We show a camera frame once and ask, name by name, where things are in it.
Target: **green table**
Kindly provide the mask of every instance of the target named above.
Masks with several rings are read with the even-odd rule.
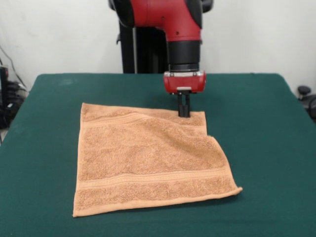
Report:
[[[0,147],[0,236],[316,236],[316,128],[284,79],[208,75],[206,111],[236,197],[73,218],[82,102],[176,109],[162,75],[37,79]]]

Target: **black knob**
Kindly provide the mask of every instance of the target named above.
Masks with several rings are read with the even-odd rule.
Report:
[[[304,86],[304,85],[299,86],[297,89],[300,95],[302,96],[306,96],[312,91],[308,86]]]

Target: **orange towel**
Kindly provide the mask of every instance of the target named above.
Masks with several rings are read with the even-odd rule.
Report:
[[[236,195],[204,112],[83,104],[74,217]]]

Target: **white wall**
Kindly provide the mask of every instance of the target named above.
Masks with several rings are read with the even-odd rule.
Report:
[[[122,72],[118,33],[107,0],[1,0],[0,44],[29,87],[42,73]],[[316,90],[315,0],[215,0],[202,34],[207,72],[280,73]]]

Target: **black cable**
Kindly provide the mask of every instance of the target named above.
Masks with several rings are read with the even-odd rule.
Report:
[[[312,103],[313,103],[314,101],[316,101],[316,96],[315,96],[314,99],[311,99],[311,101],[310,101],[310,103],[309,103],[309,106],[308,106],[308,112],[309,112],[311,118],[312,118]]]
[[[16,75],[16,77],[19,79],[19,81],[22,83],[22,85],[26,88],[24,82],[22,81],[22,79],[20,78],[20,76],[17,74],[17,72],[16,72],[16,70],[15,70],[15,67],[14,67],[12,58],[10,58],[10,56],[4,51],[4,49],[2,48],[1,45],[0,45],[0,50],[1,50],[2,53],[10,60],[13,72],[15,73],[15,75]]]

